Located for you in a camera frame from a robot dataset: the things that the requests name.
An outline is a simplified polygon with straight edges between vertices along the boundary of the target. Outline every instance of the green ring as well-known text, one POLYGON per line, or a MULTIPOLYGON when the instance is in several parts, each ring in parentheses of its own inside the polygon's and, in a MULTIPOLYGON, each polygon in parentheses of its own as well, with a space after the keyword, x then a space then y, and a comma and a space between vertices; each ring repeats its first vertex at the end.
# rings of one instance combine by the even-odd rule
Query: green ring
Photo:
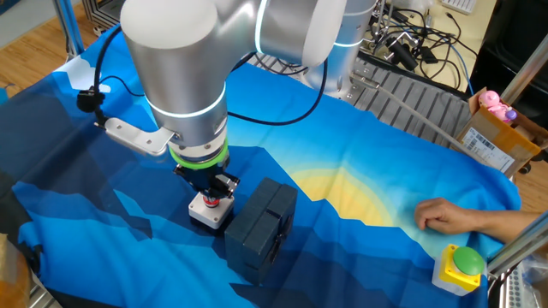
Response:
POLYGON ((170 148, 171 157, 173 157, 173 160, 175 160, 176 163, 180 164, 182 167, 186 169, 192 169, 192 170, 202 170, 202 169, 208 169, 217 163, 223 161, 224 157, 229 153, 229 141, 226 139, 224 141, 223 149, 221 152, 215 156, 212 160, 207 161, 205 163, 191 163, 187 162, 186 160, 181 159, 174 151, 170 148))

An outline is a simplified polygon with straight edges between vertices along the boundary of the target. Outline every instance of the yellow button base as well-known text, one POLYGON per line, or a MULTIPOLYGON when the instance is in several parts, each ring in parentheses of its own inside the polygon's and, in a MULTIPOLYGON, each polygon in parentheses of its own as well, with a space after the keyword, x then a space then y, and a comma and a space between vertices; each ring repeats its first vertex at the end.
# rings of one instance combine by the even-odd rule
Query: yellow button base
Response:
POLYGON ((472 292, 481 283, 481 274, 478 275, 466 275, 462 273, 453 262, 453 254, 455 253, 456 245, 449 245, 445 247, 442 252, 442 259, 439 269, 439 279, 448 283, 461 286, 463 289, 472 292))

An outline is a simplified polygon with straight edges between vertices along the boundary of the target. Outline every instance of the pink toy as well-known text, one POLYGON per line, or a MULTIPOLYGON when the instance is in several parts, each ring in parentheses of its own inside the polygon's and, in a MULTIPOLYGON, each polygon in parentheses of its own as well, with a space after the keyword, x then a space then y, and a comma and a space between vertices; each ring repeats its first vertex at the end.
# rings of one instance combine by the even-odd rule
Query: pink toy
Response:
POLYGON ((515 110, 501 103, 500 97, 494 91, 487 91, 479 95, 479 104, 486 107, 489 112, 506 123, 515 120, 517 117, 515 110))

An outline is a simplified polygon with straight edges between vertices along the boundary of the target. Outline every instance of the human hand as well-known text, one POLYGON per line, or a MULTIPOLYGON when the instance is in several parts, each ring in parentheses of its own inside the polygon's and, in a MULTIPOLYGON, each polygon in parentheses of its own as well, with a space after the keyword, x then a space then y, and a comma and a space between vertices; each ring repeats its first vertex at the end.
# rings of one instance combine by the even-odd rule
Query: human hand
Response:
POLYGON ((421 230, 428 227, 443 234, 462 234, 477 228, 476 212, 463 209, 444 198, 435 198, 417 205, 414 220, 421 230))

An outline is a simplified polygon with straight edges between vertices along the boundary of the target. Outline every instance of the dark gray block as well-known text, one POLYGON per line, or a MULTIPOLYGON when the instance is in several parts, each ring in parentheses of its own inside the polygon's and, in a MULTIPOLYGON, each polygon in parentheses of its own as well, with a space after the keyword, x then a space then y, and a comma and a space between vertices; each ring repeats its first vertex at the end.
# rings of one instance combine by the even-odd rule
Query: dark gray block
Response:
POLYGON ((251 232, 251 229, 265 212, 266 207, 274 198, 280 184, 264 178, 255 192, 249 197, 246 205, 241 209, 238 216, 230 223, 224 231, 224 243, 229 267, 235 271, 241 269, 241 248, 244 240, 251 232))
POLYGON ((293 226, 297 190, 265 178, 225 231, 228 266, 260 284, 293 226))

